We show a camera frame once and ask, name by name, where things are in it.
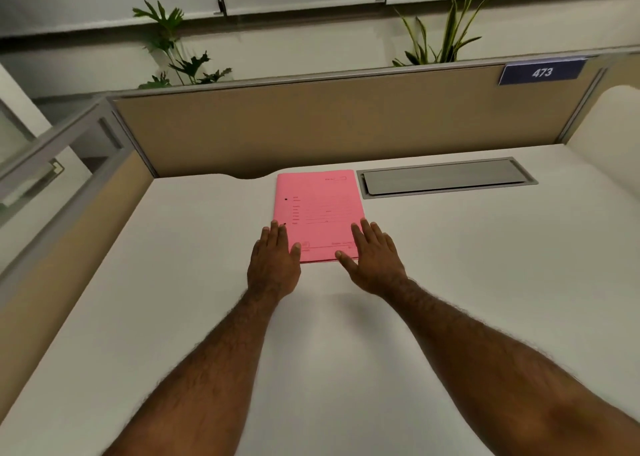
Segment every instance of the beige fabric panel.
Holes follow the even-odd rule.
[[[0,421],[152,180],[133,152],[0,311]]]
[[[577,131],[582,121],[584,121],[584,118],[587,117],[593,106],[598,102],[598,99],[600,99],[600,96],[602,96],[605,91],[616,86],[632,86],[640,89],[640,54],[622,56],[609,67],[609,70],[606,71],[602,80],[600,80],[580,110],[580,113],[573,121],[571,128],[564,137],[564,143],[567,143]]]
[[[503,65],[122,98],[159,176],[552,144],[595,77],[498,86]]]

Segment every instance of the right hand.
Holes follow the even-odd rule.
[[[382,297],[407,279],[404,265],[389,234],[383,233],[376,223],[369,225],[367,219],[362,219],[360,224],[362,231],[357,224],[351,224],[353,240],[358,248],[358,263],[341,250],[335,253],[335,258],[358,287]]]

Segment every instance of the finger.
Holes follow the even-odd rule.
[[[251,252],[252,260],[253,260],[254,257],[256,257],[258,255],[258,250],[260,250],[260,241],[256,240],[255,243],[253,244],[253,250]]]
[[[342,267],[346,269],[346,271],[349,273],[349,276],[354,275],[358,270],[358,265],[356,264],[356,262],[341,250],[338,250],[335,253],[335,258],[338,259],[340,264],[342,264]]]
[[[364,237],[367,239],[369,243],[378,243],[378,239],[376,235],[373,233],[373,229],[369,225],[369,221],[365,218],[360,219],[360,224],[362,225],[362,233]]]
[[[267,245],[269,247],[278,245],[278,221],[271,221],[271,229],[269,230]]]
[[[284,224],[278,228],[278,247],[283,247],[289,252],[289,236],[287,235],[287,226]]]
[[[300,242],[296,242],[291,247],[291,257],[293,258],[294,261],[296,261],[298,263],[300,263],[300,252],[301,252],[301,250],[302,250],[302,246],[300,245]]]
[[[386,232],[384,233],[384,236],[385,236],[385,240],[387,241],[387,245],[389,246],[389,249],[391,250],[391,252],[393,252],[394,254],[397,254],[398,251],[396,249],[396,244],[394,243],[394,240]]]
[[[372,222],[371,230],[376,235],[376,238],[378,239],[378,242],[380,242],[380,244],[382,245],[387,244],[387,241],[385,240],[385,235],[382,234],[382,231],[380,230],[380,227],[378,227],[378,224],[376,224],[375,222]]]
[[[360,227],[356,223],[351,224],[351,233],[353,234],[353,242],[356,243],[356,249],[358,250],[358,256],[362,257],[362,249],[367,243],[367,239],[360,231]]]
[[[267,244],[267,239],[269,238],[269,228],[268,227],[263,227],[262,228],[262,233],[260,234],[260,242],[261,244]]]

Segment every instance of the glass panel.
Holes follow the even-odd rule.
[[[103,120],[80,135],[36,174],[0,199],[0,273],[122,145]],[[76,155],[87,168],[64,168]]]
[[[0,165],[20,153],[35,136],[0,100]]]

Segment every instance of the left hand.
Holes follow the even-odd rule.
[[[274,292],[278,300],[290,294],[300,279],[300,244],[295,243],[289,252],[287,227],[262,229],[260,239],[253,246],[251,263],[246,273],[249,291]]]

